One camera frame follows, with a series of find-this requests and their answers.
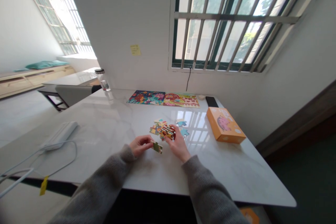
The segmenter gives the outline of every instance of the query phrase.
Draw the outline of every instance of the orange object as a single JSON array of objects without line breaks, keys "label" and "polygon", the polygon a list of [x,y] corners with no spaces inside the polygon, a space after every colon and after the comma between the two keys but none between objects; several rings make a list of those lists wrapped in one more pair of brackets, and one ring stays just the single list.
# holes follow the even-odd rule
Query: orange object
[{"label": "orange object", "polygon": [[217,141],[240,144],[246,138],[227,109],[209,107],[206,114]]},{"label": "orange object", "polygon": [[251,208],[241,208],[240,211],[250,224],[259,224],[259,217]]}]

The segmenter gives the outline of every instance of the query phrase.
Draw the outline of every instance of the black phone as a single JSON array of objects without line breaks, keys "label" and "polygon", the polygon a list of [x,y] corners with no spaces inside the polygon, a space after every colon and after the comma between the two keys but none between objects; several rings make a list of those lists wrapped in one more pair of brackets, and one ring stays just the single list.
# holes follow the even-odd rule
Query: black phone
[{"label": "black phone", "polygon": [[218,104],[214,97],[206,96],[205,98],[207,100],[206,102],[208,103],[209,107],[218,107]]}]

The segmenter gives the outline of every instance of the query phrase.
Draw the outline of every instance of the hand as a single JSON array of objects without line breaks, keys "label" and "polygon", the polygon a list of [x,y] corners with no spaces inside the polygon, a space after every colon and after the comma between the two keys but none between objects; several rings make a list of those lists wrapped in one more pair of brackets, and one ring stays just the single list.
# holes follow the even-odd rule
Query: hand
[{"label": "hand", "polygon": [[167,136],[165,136],[164,138],[166,142],[168,143],[168,145],[170,146],[170,149],[174,153],[174,155],[177,156],[182,161],[182,163],[185,163],[189,160],[191,156],[187,149],[184,138],[180,132],[180,129],[177,126],[173,124],[171,124],[170,126],[175,130],[175,133],[176,133],[175,140],[173,142]]},{"label": "hand", "polygon": [[144,135],[144,136],[137,136],[130,144],[130,148],[132,150],[133,155],[137,158],[142,153],[145,152],[145,150],[148,150],[149,148],[153,147],[153,143],[151,141],[154,141],[153,138],[150,135]]}]

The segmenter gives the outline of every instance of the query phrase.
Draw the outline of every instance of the bottle cap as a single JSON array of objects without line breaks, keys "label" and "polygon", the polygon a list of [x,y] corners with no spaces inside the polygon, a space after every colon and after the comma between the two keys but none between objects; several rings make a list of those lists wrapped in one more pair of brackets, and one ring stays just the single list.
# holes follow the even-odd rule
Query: bottle cap
[{"label": "bottle cap", "polygon": [[105,73],[103,68],[98,68],[98,69],[95,70],[95,72],[96,72],[96,74],[104,74]]}]

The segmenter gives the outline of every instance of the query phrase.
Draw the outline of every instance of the water bottle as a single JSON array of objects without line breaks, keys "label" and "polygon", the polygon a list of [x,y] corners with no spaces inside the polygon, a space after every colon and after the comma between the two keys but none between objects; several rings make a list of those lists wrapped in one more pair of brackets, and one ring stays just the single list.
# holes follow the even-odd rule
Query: water bottle
[{"label": "water bottle", "polygon": [[110,85],[107,83],[106,77],[104,75],[105,71],[103,68],[99,68],[95,70],[97,78],[100,82],[100,85],[102,86],[101,88],[105,91],[105,92],[109,92],[111,90]]}]

